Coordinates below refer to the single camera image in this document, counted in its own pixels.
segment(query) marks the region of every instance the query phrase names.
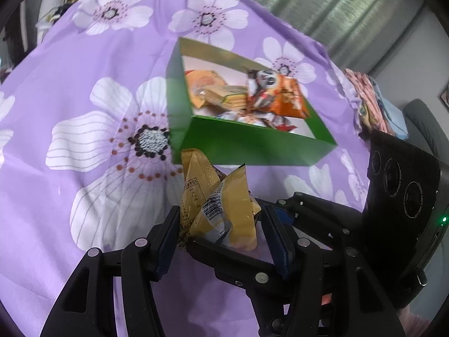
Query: panda snack package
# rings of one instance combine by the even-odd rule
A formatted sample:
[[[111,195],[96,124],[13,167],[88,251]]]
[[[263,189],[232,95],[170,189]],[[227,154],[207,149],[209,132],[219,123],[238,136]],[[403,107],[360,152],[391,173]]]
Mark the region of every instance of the panda snack package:
[[[300,119],[309,117],[297,80],[272,70],[248,69],[247,111]]]

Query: purple tablecloth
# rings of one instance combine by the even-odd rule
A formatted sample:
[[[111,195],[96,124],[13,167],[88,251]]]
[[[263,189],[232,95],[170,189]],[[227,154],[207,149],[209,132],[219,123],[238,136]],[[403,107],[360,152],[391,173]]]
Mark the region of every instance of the purple tablecloth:
[[[358,100],[321,44],[249,0],[81,0],[0,87],[0,300],[26,336],[40,334],[87,249],[122,248],[179,203],[162,129],[180,35],[295,76],[338,143],[310,168],[248,167],[255,196],[299,190],[362,209]],[[141,156],[127,139],[139,129],[155,139]],[[154,294],[168,337],[257,336],[244,290],[184,252]]]

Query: barcode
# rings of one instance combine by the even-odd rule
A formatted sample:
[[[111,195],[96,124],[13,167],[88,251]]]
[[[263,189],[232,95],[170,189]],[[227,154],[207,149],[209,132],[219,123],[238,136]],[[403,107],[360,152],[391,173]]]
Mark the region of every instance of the barcode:
[[[221,207],[221,189],[223,183],[221,183],[217,189],[209,196],[203,205],[203,213],[206,218],[211,222],[218,215],[223,218],[223,210]]]

